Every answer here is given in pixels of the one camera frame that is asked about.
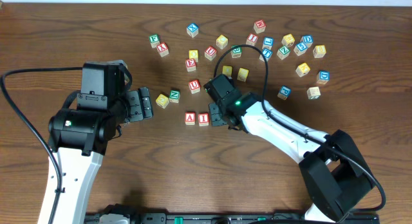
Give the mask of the red A block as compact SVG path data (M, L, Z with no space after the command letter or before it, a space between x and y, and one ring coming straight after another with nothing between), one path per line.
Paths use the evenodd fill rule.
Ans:
M186 125L195 125L196 124L196 113L186 112L185 113L185 124Z

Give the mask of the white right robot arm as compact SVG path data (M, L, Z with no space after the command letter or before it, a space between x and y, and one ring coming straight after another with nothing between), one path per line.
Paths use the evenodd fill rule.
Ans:
M359 211L356 204L376 188L384 193L351 136L329 135L280 113L269 102L237 89L208 89L211 110L231 129L258 136L291 157L299 166L312 201L304 220L338 223Z

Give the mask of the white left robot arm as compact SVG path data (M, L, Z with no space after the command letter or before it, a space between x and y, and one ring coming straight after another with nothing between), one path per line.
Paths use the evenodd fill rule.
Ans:
M76 93L77 108L50 119L48 182L39 223L83 223L89 195L108 142L121 125L153 115L147 87L119 95Z

